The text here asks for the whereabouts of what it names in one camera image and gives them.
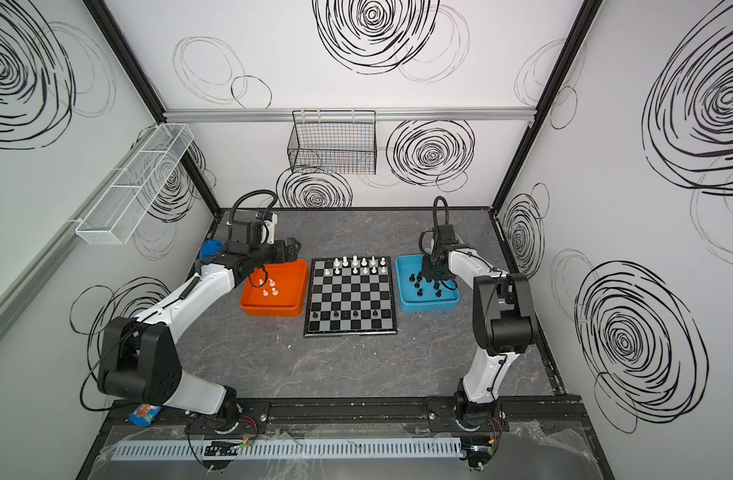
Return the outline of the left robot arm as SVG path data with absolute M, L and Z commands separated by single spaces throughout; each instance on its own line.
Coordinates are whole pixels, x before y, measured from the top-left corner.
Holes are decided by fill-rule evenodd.
M 240 421 L 236 390 L 190 374 L 182 368 L 176 344 L 212 304 L 235 290 L 260 268 L 298 259 L 300 242 L 276 239 L 278 215 L 266 209 L 228 240 L 213 260 L 156 305 L 132 316 L 114 318 L 102 338 L 96 366 L 98 391 L 134 404 L 196 412 L 224 422 Z

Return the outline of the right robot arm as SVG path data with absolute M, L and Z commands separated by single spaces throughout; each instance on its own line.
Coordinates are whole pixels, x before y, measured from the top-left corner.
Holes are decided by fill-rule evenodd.
M 478 345 L 455 395 L 460 420 L 491 411 L 508 370 L 536 342 L 537 320 L 529 280 L 494 266 L 464 244 L 450 224 L 427 232 L 431 248 L 421 250 L 424 278 L 472 288 L 472 328 Z

